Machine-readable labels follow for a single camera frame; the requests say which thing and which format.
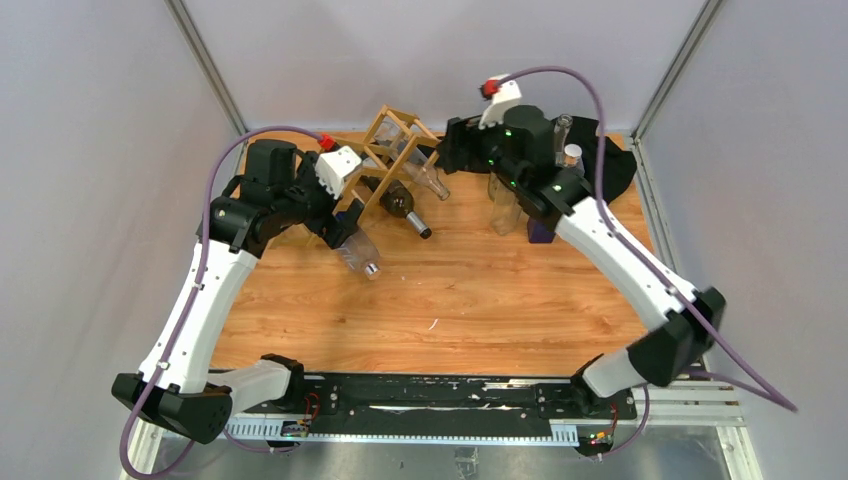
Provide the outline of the clear bottle gold black label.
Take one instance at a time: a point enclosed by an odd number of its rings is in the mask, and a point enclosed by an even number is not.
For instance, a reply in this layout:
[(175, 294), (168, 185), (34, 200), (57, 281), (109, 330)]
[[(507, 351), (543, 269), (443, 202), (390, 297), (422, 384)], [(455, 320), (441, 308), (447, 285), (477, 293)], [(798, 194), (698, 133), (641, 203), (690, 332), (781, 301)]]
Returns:
[(498, 176), (491, 172), (489, 174), (488, 183), (487, 183), (487, 195), (490, 201), (493, 203), (496, 202), (497, 195), (502, 190), (503, 185)]

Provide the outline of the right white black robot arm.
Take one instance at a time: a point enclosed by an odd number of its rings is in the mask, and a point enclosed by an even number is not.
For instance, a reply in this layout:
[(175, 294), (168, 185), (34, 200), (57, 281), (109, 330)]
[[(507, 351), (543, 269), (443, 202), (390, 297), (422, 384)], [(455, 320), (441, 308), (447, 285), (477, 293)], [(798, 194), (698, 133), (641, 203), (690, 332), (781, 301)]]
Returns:
[(554, 124), (530, 105), (509, 108), (500, 123), (480, 115), (448, 120), (437, 146), (447, 173), (493, 173), (532, 219), (575, 247), (625, 296), (647, 333), (602, 354), (571, 378), (571, 403), (596, 417), (611, 396), (642, 384), (669, 385), (709, 350), (726, 300), (714, 287), (679, 277), (611, 217), (589, 182), (555, 161)]

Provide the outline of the clear square bottle silver cap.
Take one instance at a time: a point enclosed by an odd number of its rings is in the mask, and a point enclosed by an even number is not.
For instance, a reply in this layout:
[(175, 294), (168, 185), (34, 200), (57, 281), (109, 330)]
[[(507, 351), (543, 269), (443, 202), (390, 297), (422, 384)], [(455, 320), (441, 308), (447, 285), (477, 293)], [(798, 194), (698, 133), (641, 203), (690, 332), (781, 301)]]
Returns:
[(498, 235), (508, 235), (517, 228), (521, 214), (517, 196), (509, 190), (500, 191), (494, 195), (490, 226)]

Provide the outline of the blue BLU labelled bottle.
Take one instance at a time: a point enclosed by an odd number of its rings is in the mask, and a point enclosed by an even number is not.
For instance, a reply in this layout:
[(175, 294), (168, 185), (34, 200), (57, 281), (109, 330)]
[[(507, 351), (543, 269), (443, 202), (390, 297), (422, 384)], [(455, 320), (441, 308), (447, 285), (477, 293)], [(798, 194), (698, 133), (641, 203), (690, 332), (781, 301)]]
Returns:
[[(580, 177), (585, 176), (585, 168), (582, 160), (582, 148), (574, 143), (565, 144), (560, 153), (556, 155), (559, 166), (571, 170)], [(550, 244), (555, 239), (555, 232), (550, 231), (539, 221), (530, 218), (527, 221), (527, 238), (530, 244)]]

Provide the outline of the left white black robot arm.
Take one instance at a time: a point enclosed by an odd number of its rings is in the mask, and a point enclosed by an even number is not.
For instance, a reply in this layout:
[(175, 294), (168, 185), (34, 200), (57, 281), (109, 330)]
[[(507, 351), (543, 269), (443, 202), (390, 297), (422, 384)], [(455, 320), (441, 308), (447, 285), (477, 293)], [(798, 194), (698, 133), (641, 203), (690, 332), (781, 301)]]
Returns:
[(142, 420), (201, 444), (263, 402), (298, 411), (308, 400), (300, 362), (266, 354), (249, 367), (211, 373), (211, 357), (235, 298), (273, 238), (304, 225), (336, 250), (357, 232), (360, 202), (342, 217), (334, 210), (361, 167), (360, 156), (337, 143), (325, 153), (273, 139), (250, 144), (244, 173), (211, 201), (209, 223), (197, 230), (190, 271), (162, 334), (137, 372), (116, 377), (113, 396), (128, 408), (139, 405)]

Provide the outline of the clear bottle white label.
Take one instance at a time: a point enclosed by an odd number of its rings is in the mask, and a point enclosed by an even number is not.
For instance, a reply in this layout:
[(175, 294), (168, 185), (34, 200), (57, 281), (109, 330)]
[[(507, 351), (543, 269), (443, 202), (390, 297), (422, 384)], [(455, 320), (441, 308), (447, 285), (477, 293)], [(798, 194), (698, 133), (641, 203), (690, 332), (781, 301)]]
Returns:
[(567, 145), (567, 136), (573, 125), (573, 117), (568, 114), (561, 114), (553, 121), (554, 132), (554, 157), (559, 166), (566, 165), (565, 146)]

